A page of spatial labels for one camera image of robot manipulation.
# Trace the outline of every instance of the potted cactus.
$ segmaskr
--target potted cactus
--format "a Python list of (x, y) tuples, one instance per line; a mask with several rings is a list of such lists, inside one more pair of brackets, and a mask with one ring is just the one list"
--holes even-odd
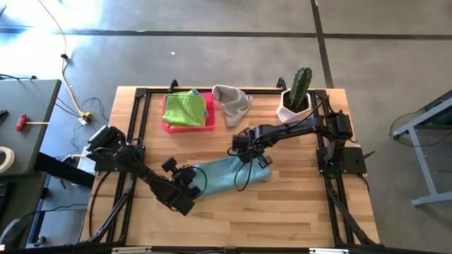
[(300, 68), (295, 75), (292, 88), (281, 93), (280, 106), (276, 114), (283, 123), (302, 120), (311, 109), (311, 100), (307, 93), (312, 79), (312, 70)]

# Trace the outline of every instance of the cactus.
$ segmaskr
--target cactus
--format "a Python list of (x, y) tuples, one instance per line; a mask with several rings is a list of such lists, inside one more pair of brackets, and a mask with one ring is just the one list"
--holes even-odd
[(312, 79), (312, 70), (308, 67), (300, 68), (295, 75), (294, 83), (292, 89), (290, 90), (290, 103), (289, 108), (293, 112), (299, 112), (302, 109), (304, 98), (306, 98), (306, 93), (309, 88), (309, 84)]

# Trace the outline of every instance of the gray cloth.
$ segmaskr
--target gray cloth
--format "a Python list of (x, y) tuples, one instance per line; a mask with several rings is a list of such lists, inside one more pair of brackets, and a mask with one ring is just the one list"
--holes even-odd
[(253, 102), (251, 95), (245, 95), (245, 92), (227, 85), (214, 86), (212, 93), (223, 106), (227, 127), (235, 127), (248, 112)]

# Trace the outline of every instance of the yellow cable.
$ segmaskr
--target yellow cable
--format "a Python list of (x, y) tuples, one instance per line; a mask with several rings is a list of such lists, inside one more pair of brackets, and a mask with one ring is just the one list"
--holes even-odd
[[(49, 10), (47, 10), (47, 8), (45, 7), (45, 5), (41, 2), (41, 0), (38, 0), (38, 1), (39, 1), (39, 3), (42, 5), (42, 7), (44, 7), (45, 11), (46, 11), (46, 12), (52, 17), (52, 19), (55, 21), (55, 24), (58, 26), (59, 31), (61, 32), (61, 35), (63, 35), (63, 39), (64, 39), (64, 54), (66, 55), (66, 52), (67, 52), (67, 43), (66, 43), (66, 36), (64, 35), (63, 30), (62, 30), (61, 27), (59, 26), (59, 24), (58, 24), (57, 20), (54, 18), (54, 16), (50, 13)], [(65, 62), (65, 61), (66, 61), (66, 60), (63, 59), (63, 64), (61, 65), (61, 74), (63, 75), (64, 84), (66, 85), (66, 88), (68, 89), (69, 94), (71, 95), (72, 102), (73, 102), (74, 106), (76, 106), (76, 109), (77, 109), (77, 111), (78, 111), (78, 114), (79, 114), (80, 116), (82, 116), (82, 115), (83, 115), (83, 112), (81, 111), (80, 107), (78, 106), (77, 101), (76, 101), (76, 98), (73, 96), (72, 89), (69, 87), (68, 81), (66, 80), (66, 77), (64, 76), (64, 71), (66, 70), (66, 67), (64, 66), (64, 62)]]

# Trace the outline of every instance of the gray metal stand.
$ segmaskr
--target gray metal stand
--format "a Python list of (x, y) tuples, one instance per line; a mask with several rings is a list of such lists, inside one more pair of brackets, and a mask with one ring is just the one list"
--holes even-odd
[(430, 175), (429, 166), (427, 165), (427, 161), (425, 160), (425, 156), (422, 151), (422, 146), (416, 134), (418, 126), (426, 125), (430, 123), (430, 121), (435, 116), (438, 116), (439, 114), (448, 113), (451, 110), (452, 110), (452, 97), (444, 100), (435, 107), (432, 107), (430, 110), (426, 111), (422, 115), (411, 120), (407, 124), (401, 126), (400, 128), (391, 133), (393, 139), (399, 138), (401, 135), (410, 134), (412, 145), (416, 151), (417, 160), (419, 161), (422, 173), (424, 174), (425, 177), (425, 181), (427, 182), (427, 187), (429, 189), (430, 195), (426, 195), (424, 197), (411, 200), (412, 205), (415, 207), (423, 204), (431, 204), (434, 202), (452, 200), (452, 191), (446, 193), (438, 193), (436, 191), (435, 184), (433, 182), (432, 176)]

